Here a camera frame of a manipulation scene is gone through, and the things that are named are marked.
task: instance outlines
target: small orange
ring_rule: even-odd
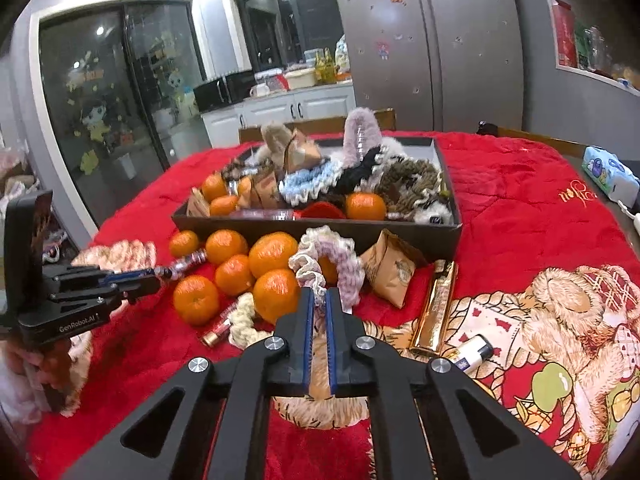
[[[300,286],[290,269],[265,272],[254,285],[255,311],[271,324],[298,308]]]
[[[242,196],[245,193],[249,193],[251,191],[251,178],[248,176],[244,176],[238,182],[238,196]]]
[[[256,278],[274,269],[288,269],[289,258],[298,252],[296,239],[278,231],[260,238],[249,251],[249,266]]]
[[[193,231],[180,231],[169,240],[169,252],[174,258],[181,258],[198,250],[200,241]]]
[[[335,268],[335,264],[329,259],[328,256],[320,256],[318,258],[320,264],[320,270],[326,281],[327,286],[335,286],[338,283],[338,269]]]
[[[255,279],[249,270],[249,257],[236,254],[216,269],[216,286],[228,296],[239,296],[248,291]]]
[[[228,216],[236,210],[238,197],[236,195],[226,195],[215,198],[209,204],[209,216]]]
[[[347,197],[346,213],[351,220],[384,220],[385,201],[375,193],[351,193]]]
[[[204,325],[220,309],[218,290],[204,276],[187,276],[175,287],[174,309],[184,322]]]
[[[207,251],[207,260],[214,265],[219,265],[236,254],[247,254],[249,245],[238,231],[220,229],[209,235],[205,250]]]
[[[202,190],[204,200],[207,202],[211,202],[220,196],[228,194],[225,181],[219,173],[210,174],[206,179],[204,179],[200,189]]]

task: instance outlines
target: microwave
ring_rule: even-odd
[[[204,82],[193,89],[200,113],[234,105],[249,97],[255,86],[253,70],[243,70]]]

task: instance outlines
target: blue tissue package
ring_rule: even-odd
[[[582,168],[610,200],[632,207],[638,196],[638,180],[617,156],[594,146],[584,150]]]

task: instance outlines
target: open box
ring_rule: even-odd
[[[210,234],[218,229],[232,229],[246,238],[249,246],[263,235],[276,231],[284,231],[295,239],[309,228],[328,225],[344,238],[352,238],[355,242],[357,254],[362,254],[376,243],[382,229],[388,229],[412,246],[420,249],[429,261],[437,259],[453,260],[462,222],[456,204],[449,171],[444,165],[444,158],[435,139],[429,137],[395,136],[402,143],[407,155],[413,158],[428,159],[436,168],[442,170],[447,189],[450,190],[449,208],[453,213],[453,224],[415,224],[413,222],[397,221],[357,221],[338,219],[303,218],[300,220],[265,220],[265,219],[232,219],[228,217],[198,217],[187,215],[187,202],[174,213],[172,219],[175,225],[183,230],[194,231],[200,240],[206,240]],[[323,154],[329,154],[342,148],[342,138],[318,139],[316,143]],[[246,150],[240,155],[246,160],[252,155],[252,150]]]

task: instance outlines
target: human hand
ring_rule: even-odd
[[[20,338],[12,336],[2,346],[4,361],[13,373],[24,375],[24,362],[38,367],[37,379],[40,384],[50,384],[56,390],[64,390],[70,383],[71,341],[61,339],[53,343],[47,351],[28,351]]]

